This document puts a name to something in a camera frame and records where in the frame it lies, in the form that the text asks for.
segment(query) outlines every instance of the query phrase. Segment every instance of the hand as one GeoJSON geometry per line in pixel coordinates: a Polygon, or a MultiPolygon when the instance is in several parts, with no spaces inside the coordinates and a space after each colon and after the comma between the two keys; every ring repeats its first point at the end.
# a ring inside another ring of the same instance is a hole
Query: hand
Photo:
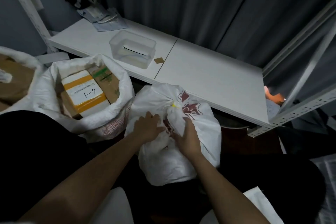
{"type": "Polygon", "coordinates": [[[157,138],[158,134],[164,131],[165,127],[158,127],[160,116],[158,114],[152,115],[150,112],[146,112],[146,116],[140,117],[134,123],[133,134],[142,144],[151,142],[157,138]]]}
{"type": "Polygon", "coordinates": [[[183,137],[175,133],[172,137],[176,141],[180,152],[192,162],[195,158],[202,156],[201,144],[191,119],[187,117],[183,117],[183,119],[185,120],[183,137]]]}

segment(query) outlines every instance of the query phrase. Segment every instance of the barcode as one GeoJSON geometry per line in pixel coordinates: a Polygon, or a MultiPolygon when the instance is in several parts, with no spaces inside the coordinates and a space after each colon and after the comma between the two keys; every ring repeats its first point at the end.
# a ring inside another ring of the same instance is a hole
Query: barcode
{"type": "Polygon", "coordinates": [[[81,88],[80,90],[75,91],[74,94],[76,94],[76,93],[78,93],[79,91],[82,91],[82,90],[86,89],[87,87],[90,87],[90,86],[92,86],[92,85],[94,85],[94,84],[95,84],[95,83],[93,82],[93,83],[91,83],[91,84],[89,84],[89,85],[87,85],[87,86],[81,88]]]}

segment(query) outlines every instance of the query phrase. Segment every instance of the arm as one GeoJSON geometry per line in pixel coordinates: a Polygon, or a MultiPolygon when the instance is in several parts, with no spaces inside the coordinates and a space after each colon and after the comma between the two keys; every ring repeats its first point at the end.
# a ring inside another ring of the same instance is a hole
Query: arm
{"type": "Polygon", "coordinates": [[[20,221],[36,224],[88,222],[133,154],[164,131],[157,127],[158,121],[159,116],[152,116],[150,112],[145,118],[140,117],[131,134],[62,181],[20,221]]]}
{"type": "Polygon", "coordinates": [[[173,135],[180,151],[194,166],[221,224],[269,224],[263,214],[236,187],[226,180],[201,153],[192,121],[186,121],[183,137],[173,135]]]}

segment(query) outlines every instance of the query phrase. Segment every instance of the forearm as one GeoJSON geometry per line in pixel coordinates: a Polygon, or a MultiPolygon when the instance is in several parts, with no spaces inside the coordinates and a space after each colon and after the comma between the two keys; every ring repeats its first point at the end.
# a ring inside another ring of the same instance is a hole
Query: forearm
{"type": "Polygon", "coordinates": [[[130,134],[62,181],[20,219],[35,223],[89,220],[133,154],[139,141],[130,134]]]}
{"type": "Polygon", "coordinates": [[[263,214],[203,156],[191,160],[219,223],[269,224],[263,214]]]}

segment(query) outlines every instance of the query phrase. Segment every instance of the brown cardboard box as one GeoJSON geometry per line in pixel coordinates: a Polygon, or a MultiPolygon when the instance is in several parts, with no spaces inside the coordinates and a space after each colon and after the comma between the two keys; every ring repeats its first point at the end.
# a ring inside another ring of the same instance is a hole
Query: brown cardboard box
{"type": "Polygon", "coordinates": [[[27,95],[34,70],[4,55],[0,56],[0,69],[12,75],[10,83],[0,82],[0,100],[14,104],[27,95]]]}
{"type": "Polygon", "coordinates": [[[101,67],[92,67],[88,69],[94,80],[105,93],[110,104],[116,102],[119,98],[119,79],[103,65],[101,67]]]}
{"type": "Polygon", "coordinates": [[[9,107],[9,105],[7,105],[3,102],[0,102],[0,112],[6,110],[8,107],[9,107]]]}
{"type": "Polygon", "coordinates": [[[61,103],[63,104],[63,106],[61,107],[63,108],[64,114],[74,118],[75,120],[80,120],[82,116],[74,108],[67,92],[66,91],[61,92],[60,97],[61,97],[61,103]]]}

